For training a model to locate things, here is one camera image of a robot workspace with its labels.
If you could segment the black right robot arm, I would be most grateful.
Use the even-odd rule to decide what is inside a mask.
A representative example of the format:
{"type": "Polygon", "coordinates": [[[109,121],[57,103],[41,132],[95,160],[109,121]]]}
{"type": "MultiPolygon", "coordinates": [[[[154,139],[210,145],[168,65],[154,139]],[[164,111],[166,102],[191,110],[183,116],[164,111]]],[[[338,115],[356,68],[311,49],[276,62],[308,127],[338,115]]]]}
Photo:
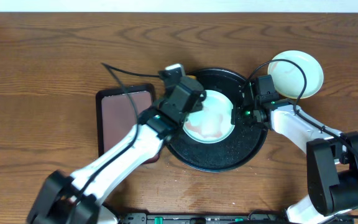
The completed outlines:
{"type": "Polygon", "coordinates": [[[234,110],[251,125],[281,134],[306,154],[308,195],[286,210],[290,223],[358,219],[358,132],[343,133],[281,99],[270,75],[246,80],[234,110]]]}

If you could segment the yellow green scrub sponge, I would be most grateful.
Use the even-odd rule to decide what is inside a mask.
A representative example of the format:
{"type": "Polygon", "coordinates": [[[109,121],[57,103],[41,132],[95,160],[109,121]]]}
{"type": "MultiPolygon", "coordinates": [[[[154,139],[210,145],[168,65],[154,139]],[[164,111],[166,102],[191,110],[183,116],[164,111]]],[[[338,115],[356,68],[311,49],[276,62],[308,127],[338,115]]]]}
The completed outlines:
{"type": "Polygon", "coordinates": [[[194,76],[194,75],[186,75],[187,77],[189,77],[189,78],[192,78],[192,79],[194,79],[194,80],[196,80],[197,79],[197,77],[196,76],[194,76]]]}

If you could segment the mint green plate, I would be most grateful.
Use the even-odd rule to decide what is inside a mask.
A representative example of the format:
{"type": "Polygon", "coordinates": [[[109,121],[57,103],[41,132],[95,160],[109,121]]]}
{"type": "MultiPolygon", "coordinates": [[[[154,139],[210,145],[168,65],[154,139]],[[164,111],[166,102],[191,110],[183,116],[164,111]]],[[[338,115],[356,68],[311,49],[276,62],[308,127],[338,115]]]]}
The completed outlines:
{"type": "MultiPolygon", "coordinates": [[[[313,96],[322,87],[323,69],[310,54],[298,50],[287,50],[274,56],[273,60],[276,59],[292,61],[304,71],[307,84],[301,98],[313,96]]],[[[289,62],[272,62],[268,65],[268,74],[272,76],[275,89],[279,94],[287,98],[298,98],[304,86],[304,78],[296,66],[289,62]]]]}
{"type": "Polygon", "coordinates": [[[228,97],[214,90],[206,90],[202,110],[188,115],[184,132],[203,144],[214,144],[226,139],[234,130],[231,124],[233,104],[228,97]]]}

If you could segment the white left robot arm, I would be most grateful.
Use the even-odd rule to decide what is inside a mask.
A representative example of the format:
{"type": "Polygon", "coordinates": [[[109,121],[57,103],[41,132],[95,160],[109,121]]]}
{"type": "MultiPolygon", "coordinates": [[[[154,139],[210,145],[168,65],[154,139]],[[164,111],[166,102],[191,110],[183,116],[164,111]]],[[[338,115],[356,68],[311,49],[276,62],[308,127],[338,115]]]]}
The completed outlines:
{"type": "Polygon", "coordinates": [[[107,196],[161,150],[164,142],[183,126],[186,117],[201,109],[205,97],[201,83],[182,76],[164,97],[141,112],[129,133],[108,152],[69,176],[59,170],[50,174],[26,222],[116,223],[115,216],[100,214],[107,196]]]}

